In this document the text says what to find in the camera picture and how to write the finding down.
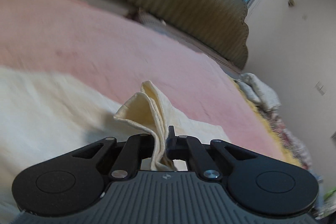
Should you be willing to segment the cream white pants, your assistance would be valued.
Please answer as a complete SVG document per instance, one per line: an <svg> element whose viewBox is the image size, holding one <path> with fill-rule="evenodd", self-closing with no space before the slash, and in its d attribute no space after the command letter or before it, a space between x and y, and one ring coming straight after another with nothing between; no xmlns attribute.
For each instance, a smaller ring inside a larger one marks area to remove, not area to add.
<svg viewBox="0 0 336 224"><path fill-rule="evenodd" d="M18 208L11 193L16 175L29 166L112 136L119 141L147 133L154 151L143 170L184 170L166 156L169 126L208 144L228 140L220 126L188 118L152 82L124 104L105 97L70 75L1 68L1 223Z"/></svg>

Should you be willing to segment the white wall switch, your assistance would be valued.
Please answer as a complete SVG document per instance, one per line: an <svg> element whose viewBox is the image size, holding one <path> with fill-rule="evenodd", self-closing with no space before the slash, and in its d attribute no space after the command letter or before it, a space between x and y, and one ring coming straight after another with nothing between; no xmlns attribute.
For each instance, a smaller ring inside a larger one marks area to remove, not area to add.
<svg viewBox="0 0 336 224"><path fill-rule="evenodd" d="M322 96L326 93L325 85L320 81L316 83L315 88Z"/></svg>

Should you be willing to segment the olive striped headboard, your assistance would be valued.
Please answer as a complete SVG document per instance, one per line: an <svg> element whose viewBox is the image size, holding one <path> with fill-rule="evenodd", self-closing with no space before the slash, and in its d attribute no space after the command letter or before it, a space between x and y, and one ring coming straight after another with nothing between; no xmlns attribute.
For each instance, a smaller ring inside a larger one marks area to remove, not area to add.
<svg viewBox="0 0 336 224"><path fill-rule="evenodd" d="M140 8L243 69L249 34L245 0L108 0Z"/></svg>

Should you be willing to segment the pink bed blanket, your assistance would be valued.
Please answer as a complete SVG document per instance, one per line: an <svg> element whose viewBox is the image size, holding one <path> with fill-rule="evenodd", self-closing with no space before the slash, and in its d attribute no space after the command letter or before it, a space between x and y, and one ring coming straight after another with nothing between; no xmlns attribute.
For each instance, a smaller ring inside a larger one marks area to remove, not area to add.
<svg viewBox="0 0 336 224"><path fill-rule="evenodd" d="M123 103L150 80L189 118L284 160L237 85L204 53L80 0L1 0L1 64L70 74Z"/></svg>

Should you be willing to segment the crumpled patterned quilt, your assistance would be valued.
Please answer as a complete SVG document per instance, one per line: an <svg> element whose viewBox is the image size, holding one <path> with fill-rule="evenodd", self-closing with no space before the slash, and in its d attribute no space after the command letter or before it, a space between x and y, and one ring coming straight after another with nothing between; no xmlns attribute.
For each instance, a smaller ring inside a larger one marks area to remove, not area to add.
<svg viewBox="0 0 336 224"><path fill-rule="evenodd" d="M241 74L235 83L280 148L284 160L311 171L313 169L311 154L305 143L287 128L280 116L281 102L277 93L253 73Z"/></svg>

